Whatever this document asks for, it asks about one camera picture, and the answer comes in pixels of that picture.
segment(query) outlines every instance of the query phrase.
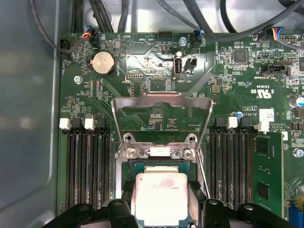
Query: green circuit board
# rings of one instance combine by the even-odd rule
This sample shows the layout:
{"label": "green circuit board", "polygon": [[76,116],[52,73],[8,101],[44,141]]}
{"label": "green circuit board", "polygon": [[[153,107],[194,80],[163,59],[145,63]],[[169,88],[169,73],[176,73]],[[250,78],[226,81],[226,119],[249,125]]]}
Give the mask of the green circuit board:
{"label": "green circuit board", "polygon": [[[304,157],[294,156],[295,148],[304,147],[303,119],[295,118],[295,110],[289,105],[292,98],[304,95],[304,52],[274,41],[258,41],[256,36],[230,43],[214,43],[203,36],[201,45],[195,47],[193,33],[173,33],[166,41],[159,40],[158,35],[100,34],[100,49],[92,48],[86,41],[72,53],[71,60],[62,61],[60,118],[84,119],[102,114],[106,119],[106,131],[110,135],[108,197],[115,197],[114,154],[120,145],[111,100],[138,97],[148,92],[176,91],[186,97],[213,99],[210,127],[216,118],[226,120],[233,112],[242,112],[251,126],[259,124],[261,119],[270,122],[270,133],[257,133],[248,150],[251,151],[253,176],[249,194],[254,203],[287,218],[288,207],[297,204],[296,197],[302,194],[299,187],[304,184]],[[71,34],[65,39],[73,44],[79,37],[80,34]],[[179,44],[181,37],[188,40],[187,45]],[[282,40],[303,43],[303,35],[282,35]],[[88,58],[99,51],[110,52],[117,62],[115,73],[109,77],[98,76],[87,64]],[[182,52],[184,70],[176,77],[172,65],[178,51]],[[186,62],[192,58],[197,59],[197,65],[186,71]],[[277,65],[281,68],[271,71],[270,66]],[[82,78],[80,84],[74,82],[75,76]],[[203,120],[200,110],[172,108],[169,104],[127,108],[119,113],[122,131],[132,133],[139,142],[182,142],[187,134],[198,133]],[[266,154],[254,146],[254,141],[263,137],[268,140]],[[209,143],[207,129],[202,142],[206,157],[210,156]],[[64,133],[59,149],[60,214],[67,188],[67,137]]]}

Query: usb port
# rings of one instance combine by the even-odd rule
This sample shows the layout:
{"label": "usb port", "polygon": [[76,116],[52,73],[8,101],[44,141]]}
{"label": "usb port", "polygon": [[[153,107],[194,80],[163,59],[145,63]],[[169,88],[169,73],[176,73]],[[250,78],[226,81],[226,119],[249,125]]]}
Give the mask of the usb port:
{"label": "usb port", "polygon": [[173,72],[176,75],[180,75],[182,70],[182,60],[181,58],[175,58],[173,60]]}

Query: white label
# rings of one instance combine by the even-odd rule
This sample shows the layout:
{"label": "white label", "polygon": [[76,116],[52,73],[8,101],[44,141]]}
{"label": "white label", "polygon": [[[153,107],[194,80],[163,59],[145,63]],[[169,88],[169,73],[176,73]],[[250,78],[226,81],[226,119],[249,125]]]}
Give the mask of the white label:
{"label": "white label", "polygon": [[251,90],[252,94],[257,94],[257,97],[260,99],[270,99],[271,98],[271,94],[274,93],[274,90],[271,89],[252,89]]}
{"label": "white label", "polygon": [[281,132],[283,135],[283,141],[288,141],[288,132]]}
{"label": "white label", "polygon": [[275,121],[274,109],[272,109],[272,108],[259,109],[259,121],[260,122],[274,122]]}

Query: capacitor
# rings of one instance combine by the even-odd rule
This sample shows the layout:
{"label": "capacitor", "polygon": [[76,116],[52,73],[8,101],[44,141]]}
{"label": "capacitor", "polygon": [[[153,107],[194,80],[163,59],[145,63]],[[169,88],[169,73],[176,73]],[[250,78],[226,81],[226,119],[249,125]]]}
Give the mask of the capacitor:
{"label": "capacitor", "polygon": [[88,65],[98,75],[107,77],[116,70],[116,60],[113,55],[107,51],[97,52],[88,60]]}
{"label": "capacitor", "polygon": [[289,105],[292,108],[304,107],[304,97],[295,97],[289,101]]}
{"label": "capacitor", "polygon": [[242,112],[233,112],[233,113],[231,114],[231,116],[234,116],[234,117],[236,117],[238,120],[240,120],[244,115],[243,115]]}

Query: blue connector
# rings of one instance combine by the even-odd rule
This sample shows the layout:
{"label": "blue connector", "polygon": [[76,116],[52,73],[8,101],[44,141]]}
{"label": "blue connector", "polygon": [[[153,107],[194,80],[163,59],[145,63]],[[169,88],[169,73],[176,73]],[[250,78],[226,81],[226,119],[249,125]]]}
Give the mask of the blue connector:
{"label": "blue connector", "polygon": [[289,211],[289,222],[299,228],[304,228],[303,226],[304,212],[299,211],[298,207],[289,207],[288,211]]}

